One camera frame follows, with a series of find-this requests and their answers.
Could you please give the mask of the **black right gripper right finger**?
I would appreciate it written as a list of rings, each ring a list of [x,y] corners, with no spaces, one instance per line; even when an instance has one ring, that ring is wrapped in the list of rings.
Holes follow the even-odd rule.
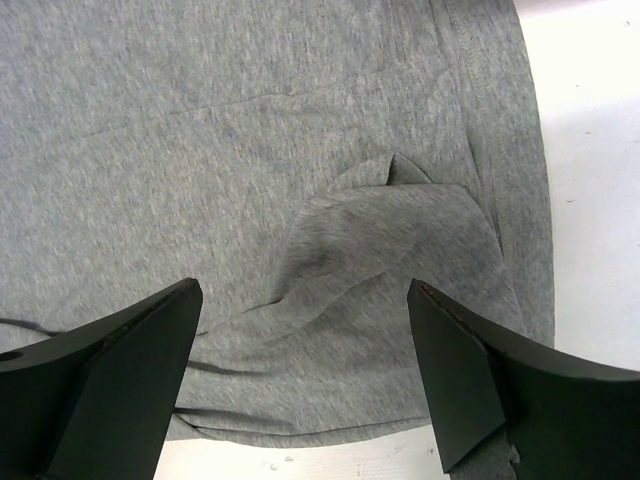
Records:
[[[444,473],[638,478],[637,371],[547,347],[424,281],[407,302]]]

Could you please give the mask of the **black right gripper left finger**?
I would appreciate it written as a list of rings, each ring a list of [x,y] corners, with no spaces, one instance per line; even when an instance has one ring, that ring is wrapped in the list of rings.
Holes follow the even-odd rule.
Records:
[[[202,303],[187,278],[2,353],[2,478],[153,478]]]

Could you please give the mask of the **grey t-shirt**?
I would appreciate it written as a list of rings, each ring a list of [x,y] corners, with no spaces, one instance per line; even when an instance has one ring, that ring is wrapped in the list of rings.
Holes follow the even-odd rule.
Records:
[[[185,277],[171,439],[429,423],[415,279],[554,342],[539,113],[510,1],[5,1],[1,347]]]

